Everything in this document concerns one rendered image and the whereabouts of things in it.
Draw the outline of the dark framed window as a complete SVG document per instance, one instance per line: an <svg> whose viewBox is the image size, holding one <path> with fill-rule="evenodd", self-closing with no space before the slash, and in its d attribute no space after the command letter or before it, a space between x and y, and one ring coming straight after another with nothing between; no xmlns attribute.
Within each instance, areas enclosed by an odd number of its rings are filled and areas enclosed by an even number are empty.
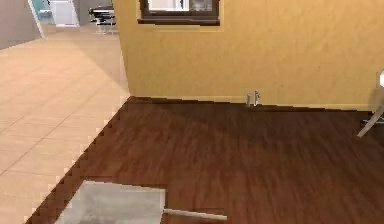
<svg viewBox="0 0 384 224"><path fill-rule="evenodd" d="M139 24L219 26L220 0L140 0Z"/></svg>

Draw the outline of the grey square table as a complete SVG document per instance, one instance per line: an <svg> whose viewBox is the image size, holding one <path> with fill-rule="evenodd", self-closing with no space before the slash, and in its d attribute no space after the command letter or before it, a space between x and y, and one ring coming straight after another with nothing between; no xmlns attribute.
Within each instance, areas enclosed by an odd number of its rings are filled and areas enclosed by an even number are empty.
<svg viewBox="0 0 384 224"><path fill-rule="evenodd" d="M166 207L166 190L84 181L54 224L160 224L164 214L209 220L226 215Z"/></svg>

